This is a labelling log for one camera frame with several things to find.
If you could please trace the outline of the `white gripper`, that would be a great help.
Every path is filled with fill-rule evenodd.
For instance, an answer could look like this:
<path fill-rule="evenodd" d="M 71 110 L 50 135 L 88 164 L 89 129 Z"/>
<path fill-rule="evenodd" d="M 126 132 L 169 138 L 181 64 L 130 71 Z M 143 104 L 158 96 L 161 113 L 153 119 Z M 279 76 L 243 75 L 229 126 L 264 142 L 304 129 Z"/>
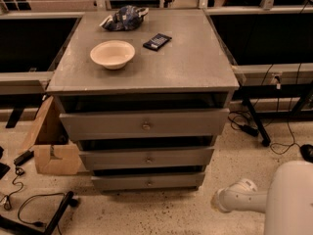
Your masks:
<path fill-rule="evenodd" d="M 223 213 L 234 210 L 234 194 L 229 187 L 218 189 L 212 196 L 211 206 Z"/>

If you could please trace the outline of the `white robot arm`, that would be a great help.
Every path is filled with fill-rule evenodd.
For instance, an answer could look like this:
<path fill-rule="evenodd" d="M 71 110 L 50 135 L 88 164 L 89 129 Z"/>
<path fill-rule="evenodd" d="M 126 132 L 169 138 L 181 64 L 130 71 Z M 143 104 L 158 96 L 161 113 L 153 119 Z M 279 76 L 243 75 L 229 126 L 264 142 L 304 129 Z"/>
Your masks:
<path fill-rule="evenodd" d="M 264 213 L 264 235 L 313 235 L 313 164 L 280 165 L 266 191 L 259 191 L 247 178 L 240 179 L 218 189 L 212 203 L 224 213 Z"/>

